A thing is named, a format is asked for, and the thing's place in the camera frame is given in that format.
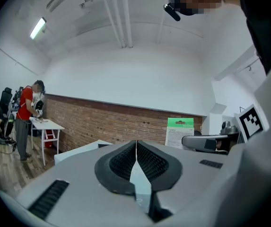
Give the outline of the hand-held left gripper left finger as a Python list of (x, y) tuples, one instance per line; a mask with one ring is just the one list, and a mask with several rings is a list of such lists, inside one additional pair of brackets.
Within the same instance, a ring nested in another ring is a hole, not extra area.
[(136, 162), (136, 141), (100, 157), (95, 164), (97, 180), (110, 192), (126, 196), (135, 195), (135, 186), (130, 182)]

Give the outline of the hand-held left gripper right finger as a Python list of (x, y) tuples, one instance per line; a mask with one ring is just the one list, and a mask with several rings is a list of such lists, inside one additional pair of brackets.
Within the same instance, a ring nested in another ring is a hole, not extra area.
[(151, 184), (148, 216), (157, 223), (172, 215), (161, 207), (157, 192), (173, 188), (182, 175), (183, 166), (175, 157), (141, 140), (137, 141), (137, 161)]

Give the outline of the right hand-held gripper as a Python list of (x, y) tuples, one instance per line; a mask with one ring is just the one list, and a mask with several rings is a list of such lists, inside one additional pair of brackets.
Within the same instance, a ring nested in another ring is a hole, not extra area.
[(201, 152), (215, 153), (217, 145), (230, 151), (237, 144), (246, 143), (255, 134), (265, 130), (264, 123), (254, 104), (247, 108), (239, 107), (230, 120), (224, 120), (221, 125), (221, 135), (183, 136), (182, 145)]

